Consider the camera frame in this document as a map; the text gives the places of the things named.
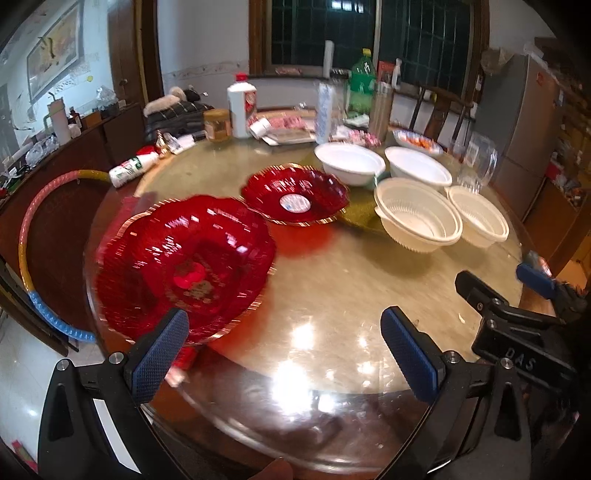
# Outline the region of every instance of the hula hoop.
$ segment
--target hula hoop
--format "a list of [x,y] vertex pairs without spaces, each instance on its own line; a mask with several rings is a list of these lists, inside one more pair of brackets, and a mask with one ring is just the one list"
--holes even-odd
[[25,218],[22,220],[21,224],[21,233],[18,238],[18,266],[21,270],[21,278],[22,282],[25,285],[25,290],[29,295],[29,298],[33,302],[33,305],[37,309],[37,311],[42,315],[49,325],[59,330],[61,333],[65,333],[68,337],[71,337],[76,340],[80,340],[82,342],[94,342],[95,336],[92,332],[87,332],[85,330],[80,330],[74,328],[71,325],[68,325],[64,322],[61,318],[59,318],[53,311],[45,304],[45,302],[41,299],[40,295],[35,290],[35,285],[33,284],[33,280],[31,278],[31,274],[29,273],[28,265],[27,265],[27,237],[29,234],[29,227],[31,226],[31,221],[33,219],[33,215],[37,211],[37,208],[41,204],[43,200],[56,188],[62,186],[64,183],[68,183],[73,180],[78,179],[92,179],[92,180],[101,180],[101,181],[108,181],[111,182],[109,179],[109,174],[104,171],[98,170],[74,170],[68,173],[65,173],[58,178],[52,180],[47,185],[45,185],[39,193],[33,198],[33,201],[29,205],[27,212],[25,213]]

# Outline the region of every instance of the blue gripper pad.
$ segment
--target blue gripper pad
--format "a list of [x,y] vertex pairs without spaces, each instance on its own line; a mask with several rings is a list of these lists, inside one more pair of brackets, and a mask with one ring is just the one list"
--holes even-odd
[[526,263],[517,265],[515,274],[523,285],[531,288],[546,300],[554,300],[556,298],[556,284],[548,275],[533,269],[533,267]]
[[171,309],[154,331],[140,338],[129,351],[124,376],[137,404],[154,398],[188,335],[187,313]]
[[381,318],[382,337],[390,348],[404,378],[418,400],[432,404],[437,398],[443,372],[433,366],[429,354],[441,350],[429,336],[419,332],[398,307],[384,310]]

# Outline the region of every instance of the gold rim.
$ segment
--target gold rim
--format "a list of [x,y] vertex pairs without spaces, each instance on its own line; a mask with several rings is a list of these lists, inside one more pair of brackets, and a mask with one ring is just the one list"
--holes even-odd
[[[237,200],[241,203],[244,203],[241,199],[237,199],[234,198],[234,200]],[[119,230],[117,231],[117,234],[107,242],[107,244],[105,245],[105,251],[113,244],[115,243],[117,240],[121,239],[121,237],[123,237],[125,231],[136,221],[139,220],[140,218],[143,218],[145,216],[148,215],[152,215],[158,208],[162,207],[163,205],[167,205],[169,203],[173,203],[173,202],[182,202],[183,200],[179,200],[179,199],[167,199],[167,200],[161,200],[158,203],[155,203],[154,205],[152,205],[149,209],[147,209],[145,212],[141,212],[141,213],[137,213],[136,215],[134,215],[133,217],[129,218],[128,220],[126,220],[123,225],[121,225],[121,227],[119,228]],[[244,204],[249,210],[252,210],[254,212],[256,212],[256,210],[251,209],[250,207],[248,207],[248,205]],[[95,285],[94,285],[94,291],[95,291],[95,297],[97,300],[99,300],[99,296],[97,295],[97,291],[96,291],[96,280],[100,274],[100,272],[103,270],[103,265],[100,266],[99,269],[99,273],[96,275],[95,277]],[[274,275],[275,274],[275,262],[271,263],[271,266],[269,267],[269,270],[267,271],[267,277]],[[202,340],[199,340],[198,342],[186,342],[183,346],[199,346],[199,345],[205,345],[206,343],[210,342],[211,340],[215,340],[218,338],[223,337],[224,335],[226,335],[227,333],[229,333],[236,325],[238,325],[238,323],[240,323],[242,320],[244,320],[244,318],[250,313],[250,312],[254,312],[262,303],[262,296],[263,296],[263,292],[265,291],[267,287],[267,283],[265,282],[265,285],[263,286],[261,292],[256,296],[255,300],[240,314],[238,315],[238,317],[236,317],[233,320],[230,320],[230,322],[228,322],[227,324],[224,325],[223,328],[217,330],[215,333],[212,333],[211,335],[203,338]],[[116,333],[117,335],[120,335],[121,337],[123,337],[123,339],[130,343],[131,345],[135,344],[135,340],[131,339],[129,336],[127,336],[124,333],[121,333],[117,330],[115,330],[113,327],[111,327],[109,325],[108,320],[104,317],[103,315],[103,304],[99,301],[100,307],[101,307],[101,313],[99,315],[99,321],[106,326],[107,330]]]
[[[349,187],[347,185],[341,183],[339,181],[339,179],[337,177],[335,177],[334,175],[331,175],[330,173],[326,173],[325,171],[318,170],[318,168],[315,168],[315,167],[313,167],[311,165],[299,165],[298,163],[285,163],[283,165],[271,165],[270,167],[263,168],[262,170],[258,171],[257,173],[254,173],[253,175],[251,175],[250,177],[248,177],[248,180],[250,180],[251,178],[253,178],[254,176],[257,176],[257,175],[264,175],[265,173],[267,173],[269,171],[273,171],[273,170],[287,170],[288,168],[299,168],[301,170],[316,170],[316,171],[322,172],[327,177],[332,177],[340,185],[342,185],[345,188],[345,191],[347,192],[347,194],[349,194],[349,192],[350,192]],[[276,220],[276,219],[270,217],[266,213],[264,213],[264,212],[262,212],[262,211],[260,211],[260,210],[258,210],[256,208],[254,208],[254,207],[251,207],[250,205],[247,204],[247,202],[244,199],[244,197],[241,196],[240,200],[241,200],[241,202],[244,202],[244,204],[250,210],[253,210],[254,212],[259,213],[260,215],[262,215],[265,218],[265,220],[268,220],[269,222],[275,223],[277,225],[288,225],[288,226],[313,226],[313,225],[325,225],[326,223],[332,223],[332,222],[335,222],[335,221],[337,221],[339,219],[339,216],[342,215],[345,212],[345,208],[346,208],[346,206],[345,206],[345,207],[341,208],[341,210],[339,210],[338,212],[336,212],[334,215],[331,215],[331,216],[326,217],[326,218],[322,218],[320,220],[313,220],[311,222],[283,222],[281,220]]]

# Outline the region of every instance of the green plastic bottle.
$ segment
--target green plastic bottle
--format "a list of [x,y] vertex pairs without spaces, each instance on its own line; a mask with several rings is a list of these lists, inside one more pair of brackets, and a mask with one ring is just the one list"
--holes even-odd
[[351,68],[349,117],[369,114],[374,96],[376,73],[371,50],[363,49],[363,57]]

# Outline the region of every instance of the refrigerator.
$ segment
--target refrigerator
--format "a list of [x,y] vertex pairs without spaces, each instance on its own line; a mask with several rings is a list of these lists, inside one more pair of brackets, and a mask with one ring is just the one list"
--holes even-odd
[[522,221],[542,188],[561,104],[557,82],[529,56],[514,55],[500,74],[486,78],[474,131],[495,143],[492,185]]

